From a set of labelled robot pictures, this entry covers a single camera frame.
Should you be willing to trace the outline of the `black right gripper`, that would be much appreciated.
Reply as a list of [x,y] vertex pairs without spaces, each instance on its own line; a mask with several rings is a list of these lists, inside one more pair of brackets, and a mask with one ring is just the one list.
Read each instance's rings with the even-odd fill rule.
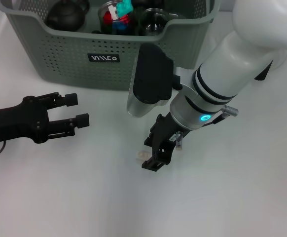
[[183,137],[190,132],[176,123],[171,113],[165,117],[162,115],[157,117],[155,125],[150,130],[150,136],[144,141],[144,145],[151,147],[152,152],[141,151],[143,169],[157,172],[171,162],[176,142],[170,141],[170,138],[178,131],[183,133]]

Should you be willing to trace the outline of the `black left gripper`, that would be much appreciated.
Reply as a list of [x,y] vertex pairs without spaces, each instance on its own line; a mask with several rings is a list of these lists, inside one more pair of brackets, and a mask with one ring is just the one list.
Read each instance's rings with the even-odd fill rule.
[[30,138],[41,144],[49,139],[75,135],[75,128],[90,125],[89,114],[74,118],[50,121],[47,110],[62,106],[78,105],[76,93],[61,96],[27,96],[16,106],[0,109],[0,142],[17,138]]

